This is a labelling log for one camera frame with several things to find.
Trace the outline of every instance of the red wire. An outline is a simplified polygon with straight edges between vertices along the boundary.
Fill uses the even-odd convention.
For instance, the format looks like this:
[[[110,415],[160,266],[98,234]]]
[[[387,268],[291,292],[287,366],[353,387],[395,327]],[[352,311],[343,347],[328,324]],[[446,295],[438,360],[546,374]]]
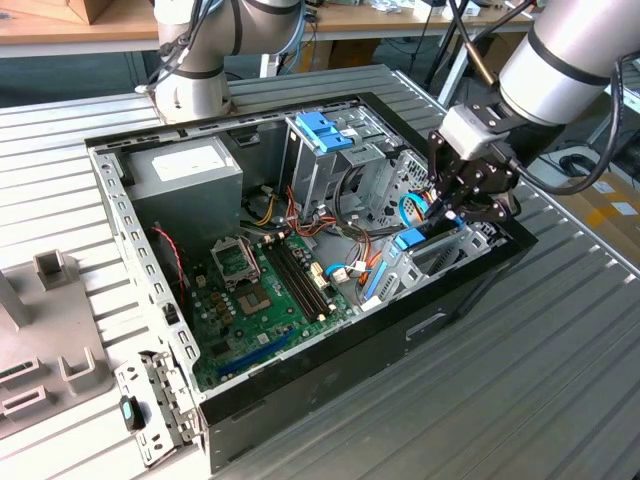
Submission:
[[[180,280],[180,303],[184,304],[184,277],[182,276],[182,261],[180,260],[178,248],[176,247],[176,244],[171,239],[171,237],[164,230],[158,227],[151,227],[151,230],[162,235],[164,239],[169,243],[171,250],[173,250],[173,254],[176,257],[176,264],[178,265],[178,279]]]

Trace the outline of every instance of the metal bracket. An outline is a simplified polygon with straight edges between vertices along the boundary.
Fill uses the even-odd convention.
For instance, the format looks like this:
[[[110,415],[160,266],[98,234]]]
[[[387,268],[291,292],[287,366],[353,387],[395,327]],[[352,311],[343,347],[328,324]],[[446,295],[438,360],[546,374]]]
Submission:
[[[120,392],[139,406],[144,426],[135,437],[147,467],[201,433],[191,393],[170,353],[141,353],[115,373]]]

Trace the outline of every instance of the black cable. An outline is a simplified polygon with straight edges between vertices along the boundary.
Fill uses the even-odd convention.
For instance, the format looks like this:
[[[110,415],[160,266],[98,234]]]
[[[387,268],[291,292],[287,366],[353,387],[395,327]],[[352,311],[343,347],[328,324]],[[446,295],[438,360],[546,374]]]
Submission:
[[[400,53],[403,53],[403,54],[405,54],[405,55],[413,55],[413,52],[407,52],[406,50],[402,50],[400,47],[397,47],[395,43],[390,42],[390,40],[391,40],[391,39],[389,39],[389,38],[385,38],[385,39],[384,39],[384,42],[385,42],[388,46],[390,46],[390,47],[391,47],[391,48],[393,48],[394,50],[397,50],[397,51],[398,51],[398,52],[400,52]],[[428,53],[428,52],[421,52],[421,53],[419,53],[418,55],[424,55],[425,53]]]
[[[498,28],[500,28],[501,26],[503,26],[504,24],[510,22],[511,20],[513,20],[514,18],[516,18],[518,15],[520,15],[522,12],[524,12],[527,8],[529,8],[531,5],[533,5],[534,3],[536,3],[536,0],[525,0],[524,2],[522,2],[520,5],[518,5],[516,8],[514,8],[513,10],[511,10],[510,12],[506,13],[505,15],[503,15],[502,17],[500,17],[498,20],[496,20],[494,23],[492,23],[491,25],[489,25],[488,27],[486,27],[484,30],[482,30],[477,36],[476,38],[473,39],[473,43],[475,43],[476,45],[478,44],[478,42],[480,41],[481,38],[486,37],[487,35],[492,34],[493,32],[495,32]]]
[[[317,38],[317,33],[318,33],[318,20],[314,17],[314,20],[311,21],[305,16],[305,22],[307,22],[307,23],[309,23],[309,25],[311,25],[311,28],[313,29],[313,34],[311,35],[311,38],[304,43],[304,45],[300,46],[300,52],[302,52],[302,50],[307,48],[311,44],[311,42],[314,42],[313,43],[313,51],[311,52],[311,63],[309,65],[309,68],[311,68],[313,66],[313,59],[316,56],[316,43],[317,42],[315,42],[315,40]],[[285,62],[287,61],[287,57],[288,56],[289,56],[288,52],[283,53],[282,55],[280,55],[280,61],[278,62],[278,68],[276,69],[276,76],[280,75],[280,71],[284,68]]]
[[[213,2],[214,0],[207,0],[207,3],[205,4],[204,9],[201,9],[202,0],[196,0],[194,2],[193,9],[191,10],[191,19],[189,21],[189,27],[187,28],[186,33],[179,35],[176,39],[173,40],[173,42],[171,42],[170,45],[172,46],[173,52],[169,55],[169,58],[167,60],[163,61],[158,66],[158,68],[150,75],[149,78],[154,78],[156,76],[159,77],[162,70],[164,70],[168,65],[170,65],[171,62],[175,60],[175,63],[171,65],[169,69],[167,69],[167,71],[165,72],[165,75],[162,78],[158,78],[154,82],[149,83],[147,85],[147,90],[152,90],[156,88],[158,85],[160,85],[164,80],[166,80],[173,72],[175,72],[180,67],[180,64],[178,63],[177,60],[180,58],[180,55],[182,55],[182,53],[186,49],[191,50],[191,47],[193,47],[196,37],[198,36],[198,32],[200,31],[200,28],[202,27],[202,24],[204,23],[204,20],[208,15],[209,9],[213,5]],[[176,44],[180,45],[185,41],[186,41],[186,45],[183,45],[182,48],[178,48],[178,49],[175,48]]]
[[[460,10],[459,10],[460,14],[462,14],[466,10],[468,3],[469,3],[469,0],[462,0],[460,2]],[[427,90],[429,90],[429,87],[431,87],[431,82],[433,82],[433,78],[436,76],[438,67],[442,63],[442,59],[447,53],[447,47],[449,47],[449,44],[451,43],[451,39],[453,38],[453,34],[455,33],[455,31],[456,31],[456,22],[451,22],[449,24],[449,27],[447,28],[447,33],[444,34],[442,43],[440,44],[440,48],[436,53],[436,58],[434,58],[433,63],[431,64],[431,67],[429,67],[429,72],[427,73],[427,76],[424,79],[424,86],[425,86],[425,89]]]
[[[429,21],[431,20],[431,14],[433,13],[433,8],[429,10],[429,15],[427,15],[427,19],[424,22],[424,26],[422,27],[422,33],[420,34],[420,41],[418,42],[418,46],[416,50],[411,54],[411,62],[409,63],[409,70],[407,70],[407,75],[411,76],[411,72],[413,71],[413,64],[416,62],[416,58],[418,56],[418,52],[420,51],[420,47],[422,46],[422,42],[424,41],[424,34],[427,32],[427,27],[429,26]]]
[[[366,232],[366,234],[372,240],[379,237],[386,237],[388,235],[392,235],[396,232],[399,232],[400,230],[402,230],[403,227],[386,227],[386,228],[379,228],[377,230],[366,230],[363,227],[354,228],[351,225],[349,225],[347,222],[345,222],[344,219],[342,218],[340,198],[342,197],[342,193],[344,192],[345,186],[348,184],[347,179],[349,177],[351,177],[349,181],[353,179],[353,177],[355,177],[358,174],[358,172],[362,170],[362,168],[363,168],[362,166],[360,167],[350,166],[342,174],[342,176],[338,180],[338,183],[336,183],[336,186],[333,191],[333,216],[336,219],[336,227],[340,228],[346,236],[354,240],[358,240],[360,237],[362,237],[362,232]]]
[[[532,175],[519,161],[512,162],[513,167],[522,177],[538,187],[540,190],[550,193],[552,195],[573,195],[579,193],[595,183],[600,175],[607,169],[609,163],[613,159],[616,150],[616,144],[618,141],[618,131],[622,123],[622,112],[624,110],[624,85],[622,64],[632,58],[637,58],[640,55],[639,52],[632,53],[620,57],[611,74],[611,124],[609,128],[609,138],[605,146],[604,152],[600,155],[600,160],[596,164],[595,168],[587,175],[583,180],[568,187],[554,187],[540,180],[535,175]]]
[[[318,44],[318,42],[316,41],[317,34],[318,34],[318,18],[314,17],[314,19],[315,19],[315,25],[314,23],[311,23],[311,28],[313,28],[313,35],[309,40],[310,42],[313,42],[313,50],[311,51],[311,61],[309,62],[309,70],[313,70],[313,59],[316,56],[316,45]]]
[[[237,78],[238,80],[244,80],[244,78],[242,78],[242,77],[241,77],[240,75],[238,75],[237,73],[227,72],[226,70],[225,70],[225,72],[224,72],[224,73],[225,73],[225,74],[227,74],[227,75],[231,75],[232,77],[235,77],[235,78]]]

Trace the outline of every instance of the white connector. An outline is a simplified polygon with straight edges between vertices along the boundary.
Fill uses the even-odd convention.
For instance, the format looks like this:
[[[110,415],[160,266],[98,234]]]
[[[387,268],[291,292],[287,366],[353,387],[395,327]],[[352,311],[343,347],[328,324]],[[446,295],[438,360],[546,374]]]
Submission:
[[[344,268],[338,268],[334,272],[331,273],[331,278],[336,283],[344,283],[349,281],[349,275],[347,275],[347,271]]]
[[[364,273],[367,269],[367,262],[363,262],[362,260],[358,260],[353,267],[353,270],[356,272]]]

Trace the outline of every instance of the aluminum extrusion table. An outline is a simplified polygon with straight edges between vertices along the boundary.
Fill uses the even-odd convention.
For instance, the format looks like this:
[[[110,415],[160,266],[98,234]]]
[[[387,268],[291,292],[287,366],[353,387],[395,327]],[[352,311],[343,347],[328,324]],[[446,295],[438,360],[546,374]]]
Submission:
[[[425,135],[442,110],[371,66],[232,83],[242,110],[373,91]],[[158,125],[121,95],[0,110],[0,267],[59,248],[82,269],[111,367],[147,330],[82,141]],[[640,284],[527,186],[539,243],[465,319],[238,459],[231,479],[629,480],[640,469]],[[0,442],[0,478],[206,478],[184,449],[146,473],[117,389]]]

